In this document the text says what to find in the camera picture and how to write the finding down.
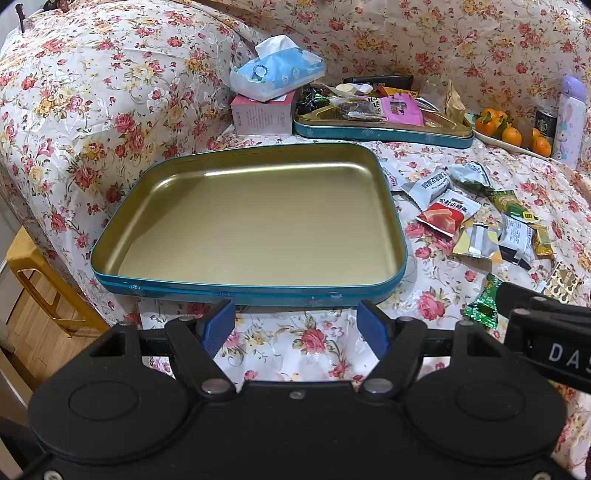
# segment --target yellow stool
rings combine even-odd
[[[100,332],[105,332],[109,326],[101,316],[90,307],[80,296],[53,270],[51,265],[45,260],[37,246],[31,240],[31,237],[24,229],[18,231],[17,236],[12,241],[6,254],[6,261],[10,270],[17,276],[23,288],[29,292],[37,304],[47,313],[56,325],[61,328],[68,337],[72,334],[66,327],[94,327]],[[56,290],[56,296],[53,303],[49,305],[43,296],[37,291],[28,277],[23,273],[24,270],[35,270],[45,276],[47,281]],[[60,297],[64,297],[67,302],[82,316],[82,320],[66,320],[60,318],[57,314],[57,304]]]

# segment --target bed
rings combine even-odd
[[[180,155],[302,137],[239,137],[233,133],[230,68],[254,56],[254,45],[286,33],[327,61],[327,81],[346,75],[412,72],[452,78],[467,106],[493,104],[531,115],[556,101],[560,75],[591,85],[591,14],[578,2],[431,0],[411,2],[169,0],[78,1],[68,13],[39,13],[0,54],[0,193],[52,265],[110,324],[133,320],[159,328],[209,306],[121,297],[107,292],[89,265],[93,244],[117,206],[149,166]],[[486,147],[454,150],[421,144],[369,142],[409,180],[436,166],[482,162],[499,187],[550,228],[556,261],[582,279],[573,301],[591,306],[591,115],[580,171]],[[499,213],[483,197],[482,219]],[[486,270],[451,256],[452,243],[417,223],[417,208],[395,196],[409,250],[408,268],[380,305],[390,316],[412,315],[452,329],[480,292]],[[350,225],[335,225],[347,235]],[[504,262],[504,280],[536,288],[552,260],[530,272]],[[492,332],[502,340],[506,320]],[[359,383],[376,358],[359,336],[355,310],[281,312],[240,309],[236,328],[216,361],[243,380],[338,380]],[[165,358],[150,358],[170,372]],[[423,374],[446,366],[430,359]],[[588,395],[561,389],[569,421],[555,456],[584,478],[591,445]]]

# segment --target red snack packet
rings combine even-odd
[[[421,213],[417,220],[435,230],[453,236],[464,220],[480,209],[480,203],[470,200],[461,193],[448,190]]]

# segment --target black can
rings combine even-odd
[[[556,134],[556,120],[557,118],[550,115],[547,111],[540,109],[535,111],[534,126],[542,135],[551,140],[550,143],[553,143],[554,135]]]

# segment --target pink snack bag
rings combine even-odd
[[[423,113],[409,93],[395,93],[379,99],[382,111],[393,124],[423,126]]]

